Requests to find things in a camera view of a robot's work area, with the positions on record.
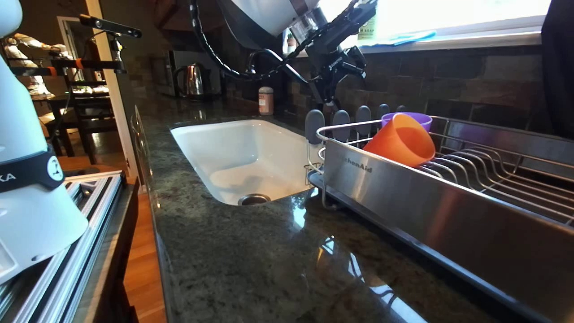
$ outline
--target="stainless steel dish rack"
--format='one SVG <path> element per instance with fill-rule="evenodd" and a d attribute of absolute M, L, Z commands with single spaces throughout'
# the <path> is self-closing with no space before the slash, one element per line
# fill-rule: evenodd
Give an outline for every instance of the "stainless steel dish rack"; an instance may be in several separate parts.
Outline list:
<path fill-rule="evenodd" d="M 320 127 L 313 181 L 512 308 L 574 321 L 574 141 L 435 116 L 413 168 L 361 149 L 379 123 Z"/>

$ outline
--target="orange bowl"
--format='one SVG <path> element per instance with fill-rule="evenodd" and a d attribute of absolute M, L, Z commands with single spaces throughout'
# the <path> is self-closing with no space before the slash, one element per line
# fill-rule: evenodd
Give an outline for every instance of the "orange bowl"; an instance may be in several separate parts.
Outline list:
<path fill-rule="evenodd" d="M 428 129 L 404 113 L 397 113 L 394 120 L 367 143 L 365 150 L 410 167 L 419 167 L 437 154 L 435 141 Z"/>

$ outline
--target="chair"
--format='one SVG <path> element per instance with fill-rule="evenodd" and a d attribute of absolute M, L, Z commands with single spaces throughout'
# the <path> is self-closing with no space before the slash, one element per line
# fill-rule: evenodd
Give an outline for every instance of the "chair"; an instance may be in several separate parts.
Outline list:
<path fill-rule="evenodd" d="M 83 147 L 90 158 L 90 163 L 98 163 L 96 158 L 96 132 L 117 131 L 110 93 L 107 80 L 96 77 L 101 70 L 81 70 L 65 75 L 69 91 L 69 107 L 76 115 L 76 125 L 83 141 Z"/>

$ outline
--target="white sink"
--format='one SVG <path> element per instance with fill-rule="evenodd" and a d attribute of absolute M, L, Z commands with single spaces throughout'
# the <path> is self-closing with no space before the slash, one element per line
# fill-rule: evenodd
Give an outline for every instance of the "white sink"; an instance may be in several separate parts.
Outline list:
<path fill-rule="evenodd" d="M 250 204 L 261 195 L 275 201 L 313 188 L 306 165 L 318 161 L 316 147 L 272 122 L 187 125 L 173 129 L 173 136 L 221 202 Z"/>

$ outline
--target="dark green granite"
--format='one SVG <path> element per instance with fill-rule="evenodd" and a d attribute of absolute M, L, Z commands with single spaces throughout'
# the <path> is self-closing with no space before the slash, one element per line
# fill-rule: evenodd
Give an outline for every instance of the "dark green granite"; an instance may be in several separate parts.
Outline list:
<path fill-rule="evenodd" d="M 510 317 L 354 211 L 325 210 L 316 192 L 257 206 L 216 201 L 169 129 L 257 118 L 255 104 L 153 97 L 139 111 L 171 321 L 401 321 L 386 301 L 429 321 Z M 279 122 L 302 131 L 300 120 Z"/>

